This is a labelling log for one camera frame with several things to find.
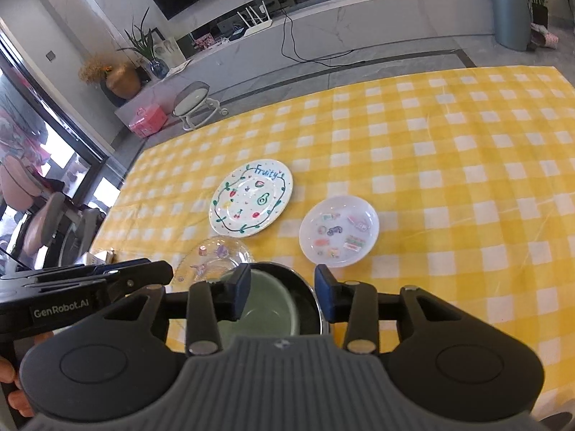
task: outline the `white wall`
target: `white wall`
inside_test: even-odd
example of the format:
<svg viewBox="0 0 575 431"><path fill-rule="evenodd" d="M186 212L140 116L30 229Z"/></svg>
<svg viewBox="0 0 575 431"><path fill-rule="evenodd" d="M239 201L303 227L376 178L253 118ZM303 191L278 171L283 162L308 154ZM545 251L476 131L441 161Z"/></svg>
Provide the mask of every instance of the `white wall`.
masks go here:
<svg viewBox="0 0 575 431"><path fill-rule="evenodd" d="M60 30L42 2L0 0L0 18L44 76L110 146L123 124L100 88L88 86L78 79L84 61L82 54ZM46 58L51 50L56 55L53 62ZM84 126L82 123L78 120L80 128Z"/></svg>
<svg viewBox="0 0 575 431"><path fill-rule="evenodd" d="M103 54L110 63L127 61L124 37L94 0L47 0L84 51Z"/></svg>

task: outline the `green bowl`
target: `green bowl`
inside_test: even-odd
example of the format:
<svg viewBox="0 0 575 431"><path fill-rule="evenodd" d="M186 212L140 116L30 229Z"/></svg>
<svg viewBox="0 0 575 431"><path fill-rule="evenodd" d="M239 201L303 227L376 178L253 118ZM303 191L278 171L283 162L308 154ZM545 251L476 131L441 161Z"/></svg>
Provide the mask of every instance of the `green bowl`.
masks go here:
<svg viewBox="0 0 575 431"><path fill-rule="evenodd" d="M227 279L232 275L222 275ZM300 319L294 300L284 285L262 270L251 269L251 288L238 321L220 321L222 347L228 348L235 335L286 337L300 332Z"/></svg>

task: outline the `gray floor tile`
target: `gray floor tile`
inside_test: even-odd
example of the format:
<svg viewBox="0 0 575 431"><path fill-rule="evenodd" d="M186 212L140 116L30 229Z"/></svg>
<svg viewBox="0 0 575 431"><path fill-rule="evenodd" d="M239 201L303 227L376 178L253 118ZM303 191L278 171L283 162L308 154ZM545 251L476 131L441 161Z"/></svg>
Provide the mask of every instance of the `gray floor tile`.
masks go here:
<svg viewBox="0 0 575 431"><path fill-rule="evenodd" d="M557 50L514 51L499 45L494 36L455 37L455 41L477 66L554 66L575 84L575 36L570 30L558 27L550 30L559 37Z"/></svg>
<svg viewBox="0 0 575 431"><path fill-rule="evenodd" d="M330 61L330 66L340 66L359 61L375 60L384 57L396 57L410 53L423 53L437 50L456 50L458 43L453 37L434 37L430 39L386 43L373 47L359 48L349 55Z"/></svg>
<svg viewBox="0 0 575 431"><path fill-rule="evenodd" d="M182 122L178 121L173 123L174 119L172 120L172 125L164 128L163 130L157 132L156 134L152 134L148 137L146 145L144 146L145 149L153 148L162 142L166 142L167 140L177 138L182 134L186 134L187 131L184 131L182 128Z"/></svg>
<svg viewBox="0 0 575 431"><path fill-rule="evenodd" d="M464 68L456 55L439 55L409 60L389 61L330 74L330 88L363 83L405 74Z"/></svg>
<svg viewBox="0 0 575 431"><path fill-rule="evenodd" d="M252 92L257 89L266 88L272 84L277 84L291 79L304 76L306 74L317 73L326 69L325 66L321 66L315 63L302 63L288 68L279 69L272 73L265 74L264 76L259 76L257 78L245 81L243 83L231 86L223 91L215 93L213 96L219 100L229 100L234 97L240 96L247 92Z"/></svg>
<svg viewBox="0 0 575 431"><path fill-rule="evenodd" d="M226 108L229 109L230 115L239 115L240 113L271 105L272 103L281 102L282 100L293 99L302 95L324 91L328 89L328 82L328 76L323 74L311 79L306 79L297 83L276 87L265 92L250 95L244 99L226 104Z"/></svg>
<svg viewBox="0 0 575 431"><path fill-rule="evenodd" d="M134 133L130 133L125 137L122 143L116 147L116 151L113 155L114 159L128 169L136 155L140 152L145 141L145 139L139 138Z"/></svg>

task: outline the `clear glass plate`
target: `clear glass plate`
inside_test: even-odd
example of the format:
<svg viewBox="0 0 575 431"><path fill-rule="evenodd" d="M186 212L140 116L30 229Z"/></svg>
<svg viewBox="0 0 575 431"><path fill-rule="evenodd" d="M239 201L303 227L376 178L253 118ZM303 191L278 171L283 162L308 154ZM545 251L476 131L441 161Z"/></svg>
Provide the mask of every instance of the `clear glass plate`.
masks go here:
<svg viewBox="0 0 575 431"><path fill-rule="evenodd" d="M187 291L190 285L219 279L241 263L253 263L248 247L236 238L213 237L202 241L182 260L171 286L174 292Z"/></svg>

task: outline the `plate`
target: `plate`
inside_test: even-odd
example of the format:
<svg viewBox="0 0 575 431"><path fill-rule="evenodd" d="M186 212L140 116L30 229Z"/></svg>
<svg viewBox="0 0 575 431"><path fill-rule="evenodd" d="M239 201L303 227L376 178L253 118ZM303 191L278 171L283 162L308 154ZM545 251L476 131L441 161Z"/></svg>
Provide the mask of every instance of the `plate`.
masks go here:
<svg viewBox="0 0 575 431"><path fill-rule="evenodd" d="M254 160L230 173L217 187L209 220L220 235L249 237L262 231L284 211L293 178L277 160Z"/></svg>
<svg viewBox="0 0 575 431"><path fill-rule="evenodd" d="M300 227L300 247L314 264L345 267L372 250L379 228L370 203L356 196L335 196L307 213Z"/></svg>
<svg viewBox="0 0 575 431"><path fill-rule="evenodd" d="M175 271L172 289L188 291L192 284L219 279L241 263L253 263L248 248L235 238L214 237L202 241L182 260Z"/></svg>

